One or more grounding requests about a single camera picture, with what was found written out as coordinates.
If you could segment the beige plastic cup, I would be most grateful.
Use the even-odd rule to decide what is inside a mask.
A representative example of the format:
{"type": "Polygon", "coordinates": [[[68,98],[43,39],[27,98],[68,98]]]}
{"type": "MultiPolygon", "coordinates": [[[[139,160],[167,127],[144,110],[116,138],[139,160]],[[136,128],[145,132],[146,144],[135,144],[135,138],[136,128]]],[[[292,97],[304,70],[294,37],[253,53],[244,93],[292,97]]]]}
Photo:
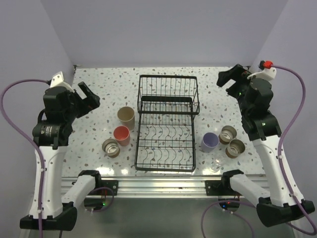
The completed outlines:
{"type": "Polygon", "coordinates": [[[131,107],[122,107],[117,112],[117,117],[123,126],[129,130],[133,130],[135,127],[135,113],[131,107]]]}

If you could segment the red pink plastic cup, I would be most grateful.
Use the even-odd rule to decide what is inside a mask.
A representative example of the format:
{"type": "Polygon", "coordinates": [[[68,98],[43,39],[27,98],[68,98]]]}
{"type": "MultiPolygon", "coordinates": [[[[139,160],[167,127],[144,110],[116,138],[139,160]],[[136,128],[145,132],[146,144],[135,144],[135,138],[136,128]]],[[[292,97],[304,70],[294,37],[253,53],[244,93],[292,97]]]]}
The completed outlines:
{"type": "Polygon", "coordinates": [[[127,146],[130,142],[130,131],[126,126],[116,127],[113,136],[121,146],[127,146]]]}

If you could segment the steel cup cork base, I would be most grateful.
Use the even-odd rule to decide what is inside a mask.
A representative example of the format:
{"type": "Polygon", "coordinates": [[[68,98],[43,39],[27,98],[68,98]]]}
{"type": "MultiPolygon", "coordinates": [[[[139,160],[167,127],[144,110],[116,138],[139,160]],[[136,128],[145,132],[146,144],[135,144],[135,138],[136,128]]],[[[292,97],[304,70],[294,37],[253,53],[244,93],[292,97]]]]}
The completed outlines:
{"type": "Polygon", "coordinates": [[[110,158],[115,158],[120,153],[120,148],[115,139],[109,138],[102,143],[102,150],[110,158]]]}

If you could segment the purple plastic cup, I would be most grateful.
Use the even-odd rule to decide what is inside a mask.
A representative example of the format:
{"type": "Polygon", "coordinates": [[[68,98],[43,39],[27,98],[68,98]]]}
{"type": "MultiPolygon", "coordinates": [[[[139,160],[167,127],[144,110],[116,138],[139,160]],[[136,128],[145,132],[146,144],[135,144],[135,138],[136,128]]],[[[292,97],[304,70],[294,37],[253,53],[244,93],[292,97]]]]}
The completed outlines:
{"type": "Polygon", "coordinates": [[[219,137],[217,134],[207,132],[201,141],[201,149],[205,153],[209,153],[219,145],[219,137]]]}

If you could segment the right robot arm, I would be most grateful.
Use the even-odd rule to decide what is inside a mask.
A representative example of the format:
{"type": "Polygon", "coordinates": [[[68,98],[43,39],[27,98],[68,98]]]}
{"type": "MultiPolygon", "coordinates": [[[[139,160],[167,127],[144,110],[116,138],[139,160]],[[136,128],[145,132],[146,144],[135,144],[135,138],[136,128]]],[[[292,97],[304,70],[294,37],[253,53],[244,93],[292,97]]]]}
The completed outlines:
{"type": "Polygon", "coordinates": [[[226,92],[238,102],[243,129],[261,159],[269,190],[255,184],[240,170],[225,172],[220,188],[225,194],[236,192],[244,196],[255,206],[260,221],[272,227],[308,216],[315,206],[304,198],[294,181],[282,146],[285,134],[269,111],[273,98],[270,81],[275,78],[276,69],[270,63],[261,69],[250,73],[237,64],[219,72],[216,84],[222,87],[234,80],[226,92]]]}

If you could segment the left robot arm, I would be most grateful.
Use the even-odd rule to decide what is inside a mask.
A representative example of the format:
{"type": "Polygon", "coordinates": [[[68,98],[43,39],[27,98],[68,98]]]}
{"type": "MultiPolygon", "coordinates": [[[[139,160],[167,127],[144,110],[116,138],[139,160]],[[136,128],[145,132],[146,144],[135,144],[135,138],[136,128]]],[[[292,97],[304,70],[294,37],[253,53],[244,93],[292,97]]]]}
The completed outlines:
{"type": "Polygon", "coordinates": [[[33,128],[36,146],[36,182],[34,201],[29,214],[20,220],[20,228],[28,230],[71,231],[77,220],[78,208],[91,193],[103,188],[98,171],[82,171],[74,186],[61,196],[62,167],[75,119],[100,106],[100,98],[84,83],[78,84],[85,94],[64,85],[51,86],[45,91],[45,108],[33,128]]]}

